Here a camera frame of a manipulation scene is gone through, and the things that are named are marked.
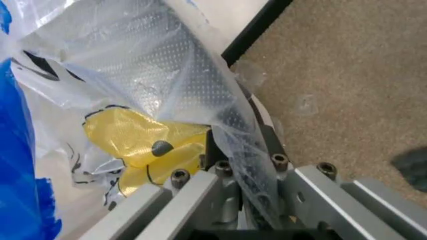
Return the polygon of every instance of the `yellow object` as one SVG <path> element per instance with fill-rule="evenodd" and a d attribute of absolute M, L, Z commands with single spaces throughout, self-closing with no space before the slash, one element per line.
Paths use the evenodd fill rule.
<path fill-rule="evenodd" d="M 120 106 L 90 114 L 83 128 L 98 147 L 123 159 L 126 169 L 118 187 L 126 197 L 144 183 L 163 184 L 175 169 L 197 172 L 209 129 L 203 125 L 157 122 Z"/>

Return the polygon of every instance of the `floor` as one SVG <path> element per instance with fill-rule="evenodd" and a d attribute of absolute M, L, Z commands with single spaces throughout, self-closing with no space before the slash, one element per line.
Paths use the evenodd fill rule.
<path fill-rule="evenodd" d="M 390 164 L 427 145 L 427 2 L 294 0 L 241 58 L 298 165 L 331 162 L 427 208 Z"/>

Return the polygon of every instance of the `transparent plastic bag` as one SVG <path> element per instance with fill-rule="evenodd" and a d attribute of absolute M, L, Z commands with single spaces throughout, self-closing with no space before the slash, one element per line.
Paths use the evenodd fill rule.
<path fill-rule="evenodd" d="M 88 108 L 112 101 L 158 122 L 212 126 L 244 193 L 274 228 L 280 227 L 276 171 L 253 110 L 224 61 L 204 48 L 165 2 L 85 0 L 61 11 L 19 41 L 23 50 L 58 63 L 85 83 L 86 98 L 71 94 L 61 108 L 76 110 L 82 120 Z M 51 97 L 60 95 L 52 82 L 33 83 L 27 86 L 58 102 Z M 89 101 L 79 113 L 92 92 L 107 97 Z M 64 139 L 64 149 L 68 143 L 86 152 L 81 134 Z"/>

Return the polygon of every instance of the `black screw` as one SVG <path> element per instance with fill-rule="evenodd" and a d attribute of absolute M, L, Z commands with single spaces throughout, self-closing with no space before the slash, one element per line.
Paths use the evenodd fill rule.
<path fill-rule="evenodd" d="M 335 181 L 337 178 L 338 170 L 332 163 L 321 162 L 317 164 L 316 168 L 332 181 Z"/>
<path fill-rule="evenodd" d="M 231 177 L 233 170 L 228 161 L 217 161 L 215 163 L 215 173 L 219 177 Z"/>
<path fill-rule="evenodd" d="M 170 175 L 172 186 L 181 189 L 190 180 L 190 173 L 185 169 L 176 169 Z"/>

